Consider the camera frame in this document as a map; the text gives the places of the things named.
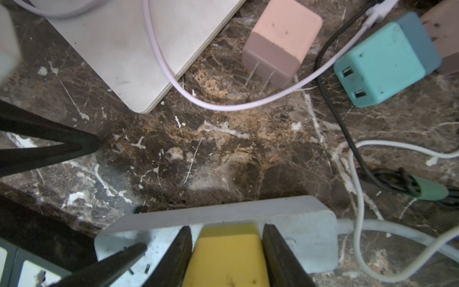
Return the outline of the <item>grey power strip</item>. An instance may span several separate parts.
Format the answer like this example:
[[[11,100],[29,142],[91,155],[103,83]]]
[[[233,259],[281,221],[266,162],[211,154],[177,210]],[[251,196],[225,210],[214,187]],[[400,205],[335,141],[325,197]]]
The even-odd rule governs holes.
[[[139,287],[153,273],[183,226],[196,242],[203,227],[251,222],[260,233],[276,226],[307,273],[331,271],[338,264],[338,229],[335,214],[313,196],[296,196],[124,215],[94,240],[99,261],[136,243],[146,254],[115,283]]]

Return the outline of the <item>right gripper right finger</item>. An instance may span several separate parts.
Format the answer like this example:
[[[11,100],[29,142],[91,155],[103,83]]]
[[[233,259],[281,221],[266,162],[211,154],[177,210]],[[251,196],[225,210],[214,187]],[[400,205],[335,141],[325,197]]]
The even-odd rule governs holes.
[[[271,287],[316,286],[275,225],[264,226],[262,245]]]

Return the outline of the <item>pink plug adapter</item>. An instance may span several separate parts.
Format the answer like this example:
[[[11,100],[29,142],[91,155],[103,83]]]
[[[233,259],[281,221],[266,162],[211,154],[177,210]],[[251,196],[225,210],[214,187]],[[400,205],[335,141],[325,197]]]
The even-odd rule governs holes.
[[[272,0],[242,50],[242,64],[275,88],[292,81],[323,25],[322,18],[294,0]]]
[[[457,73],[459,71],[459,0],[440,2],[422,15],[421,21],[442,56],[438,73],[443,75]]]

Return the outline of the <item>teal plug adapter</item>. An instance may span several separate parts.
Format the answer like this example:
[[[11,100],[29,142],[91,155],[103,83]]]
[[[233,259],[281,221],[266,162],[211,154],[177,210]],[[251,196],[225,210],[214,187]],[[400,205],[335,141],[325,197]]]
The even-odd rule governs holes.
[[[409,12],[339,58],[333,70],[354,106],[378,105],[440,67],[421,19]]]

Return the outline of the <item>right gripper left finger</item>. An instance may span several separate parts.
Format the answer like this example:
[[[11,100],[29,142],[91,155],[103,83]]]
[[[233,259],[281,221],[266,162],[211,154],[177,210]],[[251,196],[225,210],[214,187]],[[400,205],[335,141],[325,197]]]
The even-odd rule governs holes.
[[[182,227],[143,287],[181,287],[192,256],[192,234]]]

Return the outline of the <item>white laptop centre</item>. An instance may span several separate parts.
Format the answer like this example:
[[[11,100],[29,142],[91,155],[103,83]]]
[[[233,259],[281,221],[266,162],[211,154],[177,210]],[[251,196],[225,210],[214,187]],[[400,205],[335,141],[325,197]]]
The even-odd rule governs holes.
[[[241,1],[151,1],[161,52],[181,77],[241,8]],[[149,40],[141,1],[106,1],[51,24],[133,112],[147,114],[172,88]]]

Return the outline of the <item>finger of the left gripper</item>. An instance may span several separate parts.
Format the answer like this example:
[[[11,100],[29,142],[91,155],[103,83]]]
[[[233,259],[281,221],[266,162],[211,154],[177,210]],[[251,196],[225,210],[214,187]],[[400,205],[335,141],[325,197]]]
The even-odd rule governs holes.
[[[137,243],[95,264],[79,270],[52,287],[110,287],[147,251],[145,243]]]
[[[38,148],[1,150],[1,176],[9,176],[96,152],[101,140],[90,133],[64,126],[1,101],[1,131],[57,142]]]

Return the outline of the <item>yellow plug adapter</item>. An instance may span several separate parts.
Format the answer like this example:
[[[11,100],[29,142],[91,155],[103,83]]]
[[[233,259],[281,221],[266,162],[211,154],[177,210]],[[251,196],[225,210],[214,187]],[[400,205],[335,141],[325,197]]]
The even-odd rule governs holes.
[[[201,230],[184,287],[268,287],[262,240],[254,223],[207,225]]]

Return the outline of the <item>black power strip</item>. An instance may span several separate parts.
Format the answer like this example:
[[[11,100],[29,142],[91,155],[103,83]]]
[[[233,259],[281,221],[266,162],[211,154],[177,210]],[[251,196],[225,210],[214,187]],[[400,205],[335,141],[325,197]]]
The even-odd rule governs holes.
[[[71,273],[1,239],[2,287],[49,287]]]

